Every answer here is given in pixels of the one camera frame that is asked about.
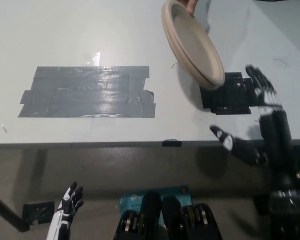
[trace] table surface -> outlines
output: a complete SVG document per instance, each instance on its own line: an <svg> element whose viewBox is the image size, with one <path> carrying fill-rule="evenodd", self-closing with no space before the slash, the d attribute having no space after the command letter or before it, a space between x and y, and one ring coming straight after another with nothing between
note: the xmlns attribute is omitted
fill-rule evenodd
<svg viewBox="0 0 300 240"><path fill-rule="evenodd" d="M203 111L199 86L176 64L162 22L164 0L0 0L0 148L183 146L218 141L211 124L245 140L261 140L251 115ZM300 144L300 1L200 0L226 72L259 67L272 81ZM38 66L149 66L155 118L18 118Z"/></svg>

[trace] table leg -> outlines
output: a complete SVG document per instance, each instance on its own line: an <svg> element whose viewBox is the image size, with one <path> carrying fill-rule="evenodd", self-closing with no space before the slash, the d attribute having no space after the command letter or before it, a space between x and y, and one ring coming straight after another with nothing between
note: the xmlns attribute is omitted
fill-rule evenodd
<svg viewBox="0 0 300 240"><path fill-rule="evenodd" d="M0 216L8 223L15 227L19 232L28 231L29 224L27 224L21 217L15 214L6 204L0 200Z"/></svg>

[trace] duct tape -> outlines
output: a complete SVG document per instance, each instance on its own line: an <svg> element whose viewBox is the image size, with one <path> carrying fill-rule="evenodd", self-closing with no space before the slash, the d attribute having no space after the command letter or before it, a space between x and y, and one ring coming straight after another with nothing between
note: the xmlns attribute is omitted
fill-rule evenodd
<svg viewBox="0 0 300 240"><path fill-rule="evenodd" d="M34 77L40 79L148 79L150 73L149 66L39 66L36 69Z"/></svg>
<svg viewBox="0 0 300 240"><path fill-rule="evenodd" d="M148 66L38 67L20 118L154 118Z"/></svg>
<svg viewBox="0 0 300 240"><path fill-rule="evenodd" d="M89 79L89 78L34 78L31 86L32 91L51 92L56 89L69 90L108 90L133 92L141 91L145 87L144 78L106 78L106 79Z"/></svg>
<svg viewBox="0 0 300 240"><path fill-rule="evenodd" d="M20 118L154 118L155 103L25 104Z"/></svg>
<svg viewBox="0 0 300 240"><path fill-rule="evenodd" d="M20 104L103 104L144 103L153 104L154 94L142 90L122 92L118 90L73 90L59 88L51 92L26 90Z"/></svg>

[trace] human hand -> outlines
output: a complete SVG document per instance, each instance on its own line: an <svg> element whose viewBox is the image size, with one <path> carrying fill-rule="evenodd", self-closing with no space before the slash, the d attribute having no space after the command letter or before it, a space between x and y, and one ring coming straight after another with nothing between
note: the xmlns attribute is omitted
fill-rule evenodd
<svg viewBox="0 0 300 240"><path fill-rule="evenodd" d="M186 9L188 10L191 16L195 14L196 5L199 0L178 0L178 1L182 3L184 6L186 6Z"/></svg>

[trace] robotic hand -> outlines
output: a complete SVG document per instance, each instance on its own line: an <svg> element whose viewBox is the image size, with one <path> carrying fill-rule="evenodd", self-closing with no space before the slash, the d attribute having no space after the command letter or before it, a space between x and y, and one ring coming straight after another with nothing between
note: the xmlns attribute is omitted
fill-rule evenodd
<svg viewBox="0 0 300 240"><path fill-rule="evenodd" d="M246 67L252 78L260 111L260 131L265 151L256 149L252 144L233 137L218 126L211 126L214 135L223 147L235 157L250 166L265 166L273 170L289 171L294 164L291 134L287 114L284 111L276 90L271 82L253 66Z"/></svg>
<svg viewBox="0 0 300 240"><path fill-rule="evenodd" d="M70 226L78 209L84 204L83 187L76 191L77 183L74 182L65 192L58 209L53 215L46 240L69 240Z"/></svg>
<svg viewBox="0 0 300 240"><path fill-rule="evenodd" d="M250 166L266 167L270 173L270 193L266 209L271 218L271 238L300 240L300 173L293 158L293 146L288 124L277 92L261 71L246 67L252 78L260 111L260 131L264 149L211 126L223 147Z"/></svg>

